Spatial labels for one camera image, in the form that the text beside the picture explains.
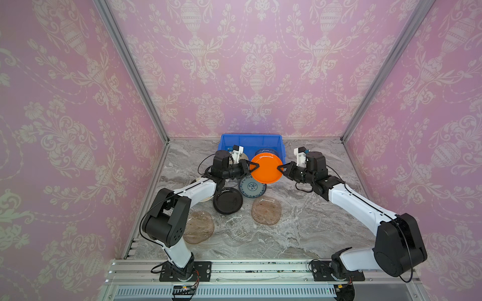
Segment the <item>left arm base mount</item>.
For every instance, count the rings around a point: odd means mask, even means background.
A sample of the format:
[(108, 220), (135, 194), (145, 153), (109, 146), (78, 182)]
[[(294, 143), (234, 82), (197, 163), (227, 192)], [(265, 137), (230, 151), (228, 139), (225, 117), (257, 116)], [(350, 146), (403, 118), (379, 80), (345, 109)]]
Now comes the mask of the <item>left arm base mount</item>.
[(211, 278), (212, 262), (194, 261), (187, 263), (184, 268), (177, 267), (174, 263), (164, 262), (159, 272), (160, 282), (209, 282)]

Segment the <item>orange plastic plate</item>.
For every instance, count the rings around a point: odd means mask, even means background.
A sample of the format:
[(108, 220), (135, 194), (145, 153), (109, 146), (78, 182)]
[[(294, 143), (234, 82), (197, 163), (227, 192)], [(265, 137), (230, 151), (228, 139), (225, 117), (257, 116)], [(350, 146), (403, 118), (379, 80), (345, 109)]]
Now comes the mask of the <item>orange plastic plate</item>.
[(253, 159), (258, 164), (251, 170), (251, 176), (262, 184), (273, 184), (282, 178), (282, 171), (278, 170), (283, 165), (282, 160), (275, 154), (260, 153)]

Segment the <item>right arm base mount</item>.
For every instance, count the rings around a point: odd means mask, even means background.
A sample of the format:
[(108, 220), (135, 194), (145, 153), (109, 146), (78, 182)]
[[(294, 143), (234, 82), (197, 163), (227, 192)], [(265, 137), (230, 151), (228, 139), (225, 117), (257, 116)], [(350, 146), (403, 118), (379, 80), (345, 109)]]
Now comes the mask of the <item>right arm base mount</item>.
[(361, 271), (342, 272), (335, 274), (331, 262), (314, 259), (308, 263), (308, 270), (312, 273), (315, 282), (363, 282), (365, 275)]

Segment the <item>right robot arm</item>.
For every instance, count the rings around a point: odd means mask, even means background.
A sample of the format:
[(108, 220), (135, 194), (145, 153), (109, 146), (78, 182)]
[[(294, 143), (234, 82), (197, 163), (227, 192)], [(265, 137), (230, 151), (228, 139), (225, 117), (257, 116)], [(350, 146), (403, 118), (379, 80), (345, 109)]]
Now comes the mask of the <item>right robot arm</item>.
[(348, 247), (332, 254), (330, 268), (337, 279), (345, 280), (359, 270), (381, 270), (401, 277), (428, 259), (416, 219), (385, 209), (354, 191), (327, 166), (321, 152), (303, 150), (295, 162), (277, 170), (295, 183), (310, 185), (312, 192), (351, 214), (374, 235), (373, 247)]

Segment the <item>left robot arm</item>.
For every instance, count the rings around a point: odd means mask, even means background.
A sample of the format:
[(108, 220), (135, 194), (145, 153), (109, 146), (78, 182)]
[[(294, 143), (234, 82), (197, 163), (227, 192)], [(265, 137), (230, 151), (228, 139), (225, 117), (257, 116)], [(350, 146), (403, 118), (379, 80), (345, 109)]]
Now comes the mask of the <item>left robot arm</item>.
[(181, 278), (186, 279), (194, 272), (195, 257), (183, 238), (192, 207), (205, 199), (213, 199), (215, 210), (229, 215), (238, 212), (243, 205), (242, 193), (226, 188), (225, 182), (246, 178), (260, 165), (240, 159), (240, 155), (240, 149), (232, 153), (218, 150), (200, 180), (177, 190), (160, 189), (139, 224), (140, 234), (163, 249), (170, 268)]

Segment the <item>grey clear plate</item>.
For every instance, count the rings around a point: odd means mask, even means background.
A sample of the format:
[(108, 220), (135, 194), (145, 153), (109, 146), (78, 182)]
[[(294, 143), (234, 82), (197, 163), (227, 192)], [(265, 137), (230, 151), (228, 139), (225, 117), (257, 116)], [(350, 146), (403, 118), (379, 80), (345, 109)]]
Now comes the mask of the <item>grey clear plate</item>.
[(275, 156), (279, 155), (277, 150), (272, 149), (272, 148), (260, 148), (260, 149), (256, 150), (255, 155), (257, 156), (257, 155), (263, 154), (263, 153), (273, 154)]

